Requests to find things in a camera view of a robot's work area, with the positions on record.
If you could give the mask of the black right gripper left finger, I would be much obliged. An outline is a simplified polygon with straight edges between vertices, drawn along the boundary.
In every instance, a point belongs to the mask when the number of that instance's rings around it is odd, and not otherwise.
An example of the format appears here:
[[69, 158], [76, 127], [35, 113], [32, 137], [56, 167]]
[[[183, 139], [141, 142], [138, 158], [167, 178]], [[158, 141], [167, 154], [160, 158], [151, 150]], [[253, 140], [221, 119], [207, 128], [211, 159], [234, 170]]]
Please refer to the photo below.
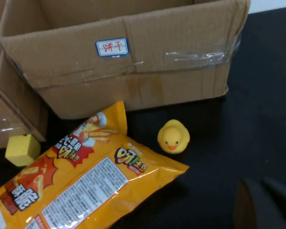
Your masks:
[[234, 225], [236, 229], [272, 229], [274, 202], [260, 184], [241, 179], [236, 188]]

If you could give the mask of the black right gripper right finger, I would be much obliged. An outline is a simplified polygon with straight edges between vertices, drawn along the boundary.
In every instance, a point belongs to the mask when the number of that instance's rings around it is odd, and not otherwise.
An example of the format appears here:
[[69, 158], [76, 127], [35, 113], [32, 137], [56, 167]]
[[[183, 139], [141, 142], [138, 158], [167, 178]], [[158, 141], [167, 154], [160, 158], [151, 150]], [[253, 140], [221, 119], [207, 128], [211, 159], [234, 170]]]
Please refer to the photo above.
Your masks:
[[286, 185], [270, 177], [262, 178], [261, 183], [286, 219]]

